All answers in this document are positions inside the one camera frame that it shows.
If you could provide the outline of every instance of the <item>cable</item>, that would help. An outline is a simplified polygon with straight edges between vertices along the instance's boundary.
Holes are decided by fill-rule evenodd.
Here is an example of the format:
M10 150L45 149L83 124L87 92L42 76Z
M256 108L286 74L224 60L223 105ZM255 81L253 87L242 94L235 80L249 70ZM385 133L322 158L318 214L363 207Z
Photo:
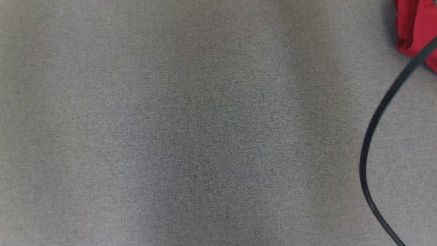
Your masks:
M366 134L363 140L363 146L361 147L361 156L360 156L360 182L361 188L363 190L364 197L366 198L367 204L372 210L373 215L375 215L378 222L382 225L384 230L390 235L390 237L397 243L399 246L405 246L402 240L396 235L396 233L392 230L392 228L385 221L381 213L376 208L375 202L370 195L369 187L367 185L367 175L366 175L366 164L367 157L369 154L370 143L372 141L373 133L375 133L376 126L378 125L379 120L382 117L387 106L390 104L393 97L399 91L401 86L407 80L407 78L414 72L414 70L437 48L437 37L435 37L431 42L429 42L425 48L423 48L416 57L414 57L408 65L404 68L401 74L396 78L395 82L388 89L382 101L379 103L378 108L376 109L372 119L370 120L369 126L367 127Z

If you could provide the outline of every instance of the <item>gray background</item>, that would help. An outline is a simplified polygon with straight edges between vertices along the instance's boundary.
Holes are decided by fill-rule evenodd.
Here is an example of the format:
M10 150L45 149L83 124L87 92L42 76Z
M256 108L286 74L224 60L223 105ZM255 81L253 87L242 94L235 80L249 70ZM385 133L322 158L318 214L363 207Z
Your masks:
M391 0L0 0L0 245L394 245L361 194L409 58ZM381 213L437 241L437 77L369 156Z

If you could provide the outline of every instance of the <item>curved black wire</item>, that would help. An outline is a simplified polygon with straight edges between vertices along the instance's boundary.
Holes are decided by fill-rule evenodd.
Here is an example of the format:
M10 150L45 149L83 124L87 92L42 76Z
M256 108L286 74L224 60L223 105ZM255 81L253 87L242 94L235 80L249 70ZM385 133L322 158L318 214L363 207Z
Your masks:
M367 164L367 156L369 154L370 142L372 141L373 133L375 133L376 126L378 125L379 120L381 119L382 114L385 109L399 91L401 86L407 80L407 78L414 72L414 70L428 57L434 49L437 48L437 37L435 37L430 43L423 48L416 57L414 57L410 63L404 68L401 74L396 78L395 82L393 82L392 86L388 89L382 101L379 103L378 108L375 111L372 119L370 120L369 126L367 127L366 135L364 136L363 146L361 148L361 156L360 156L360 182L361 188L363 190L364 197L366 198L367 204L369 204L370 209L375 215L378 222L382 225L384 230L390 235L390 237L397 243L399 246L405 246L402 240L396 235L396 233L392 230L392 228L387 224L381 213L376 208L375 202L370 195L369 187L367 185L367 176L366 176L366 164Z

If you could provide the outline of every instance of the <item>gray fabric surface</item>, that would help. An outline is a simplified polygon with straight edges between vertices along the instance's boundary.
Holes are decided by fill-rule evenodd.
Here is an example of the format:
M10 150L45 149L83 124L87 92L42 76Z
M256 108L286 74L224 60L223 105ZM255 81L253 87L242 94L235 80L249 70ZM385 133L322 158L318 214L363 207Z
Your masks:
M408 58L391 0L0 0L0 245L394 245L361 141ZM437 76L369 184L437 241Z

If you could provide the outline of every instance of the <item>gray tablecloth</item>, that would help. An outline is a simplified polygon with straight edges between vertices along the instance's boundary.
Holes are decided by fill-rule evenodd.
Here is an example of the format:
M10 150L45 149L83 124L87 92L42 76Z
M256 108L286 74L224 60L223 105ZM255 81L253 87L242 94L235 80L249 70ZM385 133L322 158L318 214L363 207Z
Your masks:
M391 0L0 0L0 245L394 245L360 190L409 61ZM437 241L437 76L384 115L369 185Z

